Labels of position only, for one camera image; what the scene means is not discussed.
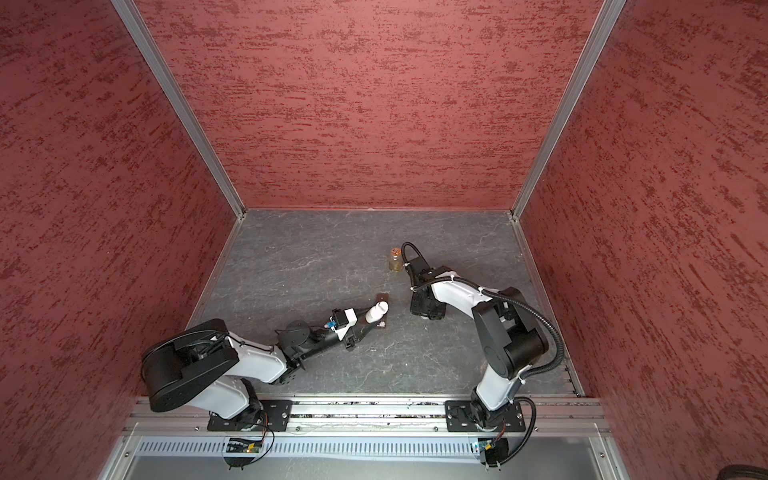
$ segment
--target aluminum frame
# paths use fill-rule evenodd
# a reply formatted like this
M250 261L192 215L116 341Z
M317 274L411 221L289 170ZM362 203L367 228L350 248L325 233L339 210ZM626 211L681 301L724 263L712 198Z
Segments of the aluminum frame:
M201 157L208 166L211 175L214 176L214 180L221 189L221 193L226 197L227 202L232 207L232 211L241 218L246 208L240 196L237 194L232 181L224 170L219 157L216 155L214 147L208 141L205 136L203 128L200 126L200 122L197 121L192 107L187 102L184 94L181 92L178 83L171 74L167 63L163 59L163 55L160 53L160 49L155 44L152 34L149 32L147 25L144 23L141 13L139 12L136 4L133 0L111 0L112 5L118 11L121 20L125 24L125 28L128 29L128 33L134 39L136 46L144 56L144 60L149 65L150 70L163 88L170 105L176 111L179 120L181 120L184 128L187 129L187 133L190 135L192 142L194 143L197 151L200 152Z
M456 396L261 396L264 402L294 401L287 430L277 436L466 437L476 433L448 432L445 401ZM532 396L537 420L533 435L544 437L610 437L600 399ZM527 418L530 410L523 405ZM183 406L155 413L146 397L137 399L125 423L124 435L222 436L208 432L208 412ZM508 436L520 436L509 433Z
M143 438L141 435L120 437L99 476L99 480L123 480L134 461L134 452Z
M573 112L581 92L587 84L587 80L598 61L598 57L600 57L600 53L603 51L611 30L613 30L616 24L621 9L624 8L624 2L625 0L605 0L598 12L598 17L576 62L571 79L565 87L563 98L560 100L554 117L552 117L552 122L549 125L549 129L547 129L547 134L544 136L544 141L541 143L541 148L533 160L531 170L528 172L523 187L520 189L520 194L517 200L515 200L515 205L512 207L512 216L517 220L520 220L523 210L528 205L533 190L536 188L538 179L544 173L549 157L552 155L552 151L557 145L560 135L568 123L568 119L571 117L571 112Z
M629 480L614 439L590 437L589 443L603 480Z
M531 252L531 248L528 245L528 241L525 239L525 232L523 232L523 227L520 224L520 220L516 219L514 215L510 215L510 224L512 225L512 231L514 232L515 239L517 240L518 246L520 247L520 254L523 257L523 261L525 262L525 269L528 271L528 275L531 277L531 283L533 284L536 299L538 300L539 309L545 317L554 320L555 324L557 324L558 320L555 317L552 304L549 302L549 296L547 295L547 290L544 287L544 283L541 281L541 275L538 274L536 261L534 260L533 253ZM571 354L568 352L568 345L565 345L564 363L565 368L568 371L568 375L571 377L571 383L574 386L574 391L579 396L586 395L584 387L581 384L581 380L579 380L578 374L576 373L576 368L571 361Z
M214 269L211 270L208 280L205 283L205 287L203 287L203 292L200 293L200 298L197 299L194 310L192 310L192 315L190 316L189 322L187 322L187 329L195 326L197 321L203 316L205 306L210 299L210 295L214 292L216 284L219 282L219 277L224 271L224 267L227 265L227 259L230 257L232 247L235 244L235 240L237 240L237 236L240 234L240 230L243 228L244 223L245 215L235 219L232 230L230 230L230 235L227 237L227 242L221 249L221 253L219 253L219 258L216 260Z

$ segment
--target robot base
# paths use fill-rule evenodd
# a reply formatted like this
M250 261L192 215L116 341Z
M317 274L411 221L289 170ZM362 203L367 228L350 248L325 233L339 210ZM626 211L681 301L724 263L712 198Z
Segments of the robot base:
M525 422L519 403L509 403L494 412L496 421L492 430L482 430L472 420L472 408L469 400L449 400L445 402L445 420L449 432L499 432L502 430L502 420L507 426L507 432L525 432Z

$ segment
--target black bracket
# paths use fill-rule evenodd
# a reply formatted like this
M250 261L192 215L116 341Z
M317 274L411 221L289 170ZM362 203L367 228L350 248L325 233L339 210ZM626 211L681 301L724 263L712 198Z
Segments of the black bracket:
M261 408L266 413L266 426L273 432L285 432L290 420L291 400L262 400Z
M262 417L266 418L266 426L273 432L285 432L290 420L290 410L293 402L290 400L263 400L258 420L253 423L241 419L241 415L227 420L211 412L208 419L208 432L258 432L262 427Z
M471 410L469 400L448 400L445 402L445 422L448 424L449 432L483 432L471 420ZM523 412L519 403L510 403L506 411L502 413L502 418L507 426L507 432L524 432L525 422L523 421ZM493 430L500 432L502 424Z
M432 269L423 257L416 257L408 260L408 266L406 271L411 277L411 286L420 286L429 280L433 280L441 273L449 271L446 266L441 266L438 269ZM432 289L426 288L414 292L411 295L411 313L413 315L423 316L430 320L440 320L445 317L444 302L439 302Z

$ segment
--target black mounting plate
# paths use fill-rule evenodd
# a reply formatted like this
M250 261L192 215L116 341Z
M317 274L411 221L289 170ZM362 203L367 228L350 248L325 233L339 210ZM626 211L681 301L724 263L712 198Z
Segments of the black mounting plate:
M510 403L507 411L502 414L507 432L524 432L525 422L522 418L522 410L519 403ZM448 400L445 402L445 422L449 432L482 432L478 426L469 419L469 400ZM502 430L501 424L495 432Z
M292 406L291 400L261 400L261 408L266 412L266 426L273 432L285 432Z
M290 420L290 410L293 402L290 400L262 400L261 412L266 413L266 425L273 432L285 432ZM237 417L227 420L219 417L215 413L210 413L208 419L208 432L258 432L262 429L261 419L257 424L242 423L237 421Z

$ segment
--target red textured wall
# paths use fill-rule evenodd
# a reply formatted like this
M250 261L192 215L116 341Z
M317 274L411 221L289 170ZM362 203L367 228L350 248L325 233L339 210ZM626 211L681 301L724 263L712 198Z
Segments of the red textured wall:
M93 478L233 214L108 0L0 36L0 477Z
M137 0L248 207L508 209L602 0Z
M768 467L768 4L633 0L524 213L633 480Z

